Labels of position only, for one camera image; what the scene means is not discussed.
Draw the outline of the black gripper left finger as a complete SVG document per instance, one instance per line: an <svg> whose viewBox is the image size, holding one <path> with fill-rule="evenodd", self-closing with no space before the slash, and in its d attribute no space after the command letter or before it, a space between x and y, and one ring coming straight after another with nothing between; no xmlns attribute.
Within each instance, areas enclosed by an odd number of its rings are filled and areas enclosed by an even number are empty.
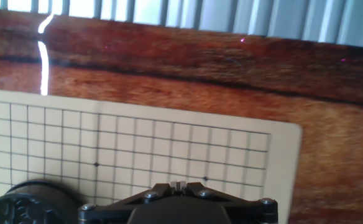
<svg viewBox="0 0 363 224"><path fill-rule="evenodd" d="M78 209L79 224L127 223L132 213L140 206L175 196L178 182L155 184L151 189L125 198L110 205L99 206L87 203Z"/></svg>

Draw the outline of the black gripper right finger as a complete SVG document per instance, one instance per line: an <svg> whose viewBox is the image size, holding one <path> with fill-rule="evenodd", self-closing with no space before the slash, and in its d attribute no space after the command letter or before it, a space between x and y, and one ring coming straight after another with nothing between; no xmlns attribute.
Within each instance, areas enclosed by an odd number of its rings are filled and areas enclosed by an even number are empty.
<svg viewBox="0 0 363 224"><path fill-rule="evenodd" d="M256 201L244 200L224 192L203 186L200 182L181 181L179 195L197 199L193 205L198 205L201 215L208 212L215 219L227 218L229 223L277 223L278 203L271 198L260 198Z"/></svg>

